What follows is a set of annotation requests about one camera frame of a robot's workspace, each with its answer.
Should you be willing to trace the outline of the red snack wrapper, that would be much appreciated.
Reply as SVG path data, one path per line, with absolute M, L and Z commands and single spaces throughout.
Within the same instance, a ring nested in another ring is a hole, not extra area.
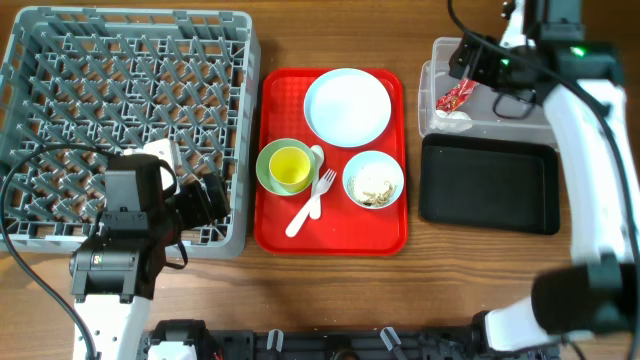
M 478 82 L 470 79 L 462 79 L 456 86 L 440 97 L 436 102 L 436 109 L 451 113 L 462 106 L 471 96 Z

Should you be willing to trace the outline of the green bowl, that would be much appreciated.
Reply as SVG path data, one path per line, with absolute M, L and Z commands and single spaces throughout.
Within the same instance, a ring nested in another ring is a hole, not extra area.
M 271 156 L 280 148 L 286 146 L 294 146 L 300 147 L 308 151 L 308 154 L 311 156 L 311 173 L 308 179 L 308 182 L 303 190 L 305 190 L 312 181 L 313 175 L 315 174 L 315 158 L 314 154 L 310 150 L 310 148 L 302 143 L 299 140 L 290 139 L 290 138 L 282 138 L 275 141 L 272 141 L 268 145 L 266 145 L 260 152 L 256 162 L 256 176 L 260 182 L 260 184 L 269 192 L 279 195 L 279 196 L 293 196 L 301 193 L 303 190 L 299 192 L 290 193 L 281 188 L 275 180 L 272 179 L 269 172 L 269 160 Z

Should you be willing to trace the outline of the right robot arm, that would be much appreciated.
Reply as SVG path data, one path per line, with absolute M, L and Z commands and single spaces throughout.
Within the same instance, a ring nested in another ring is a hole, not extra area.
M 572 263 L 538 276 L 525 299 L 476 315 L 480 351 L 637 335 L 639 185 L 618 53 L 586 40 L 578 1 L 506 1 L 501 15 L 500 39 L 464 31 L 450 72 L 542 108 L 562 158 Z

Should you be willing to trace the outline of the yellow cup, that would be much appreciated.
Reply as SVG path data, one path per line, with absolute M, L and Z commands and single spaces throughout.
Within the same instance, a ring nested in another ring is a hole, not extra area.
M 269 172 L 272 179 L 285 191 L 299 192 L 308 182 L 311 156 L 307 150 L 300 147 L 280 148 L 269 160 Z

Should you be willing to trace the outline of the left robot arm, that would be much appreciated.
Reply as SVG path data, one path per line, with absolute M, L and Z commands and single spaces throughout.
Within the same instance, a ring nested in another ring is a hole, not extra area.
M 71 293 L 80 322 L 76 359 L 132 359 L 150 314 L 155 282 L 168 266 L 166 250 L 185 230 L 209 225 L 230 212 L 226 184 L 217 173 L 202 181 L 163 186 L 168 163 L 154 155 L 117 156 L 105 173 L 101 229 L 70 259 Z

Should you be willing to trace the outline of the rice food scraps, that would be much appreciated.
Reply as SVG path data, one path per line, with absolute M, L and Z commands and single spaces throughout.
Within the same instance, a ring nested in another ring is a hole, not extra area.
M 386 206 L 397 185 L 375 168 L 363 167 L 348 181 L 348 194 L 359 205 L 369 208 Z

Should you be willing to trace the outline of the light blue bowl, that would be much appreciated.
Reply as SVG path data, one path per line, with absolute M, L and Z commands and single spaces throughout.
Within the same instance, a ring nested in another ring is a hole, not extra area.
M 391 155 L 368 150 L 346 163 L 342 183 L 352 202 L 365 209 L 378 210 L 399 200 L 404 190 L 404 171 Z

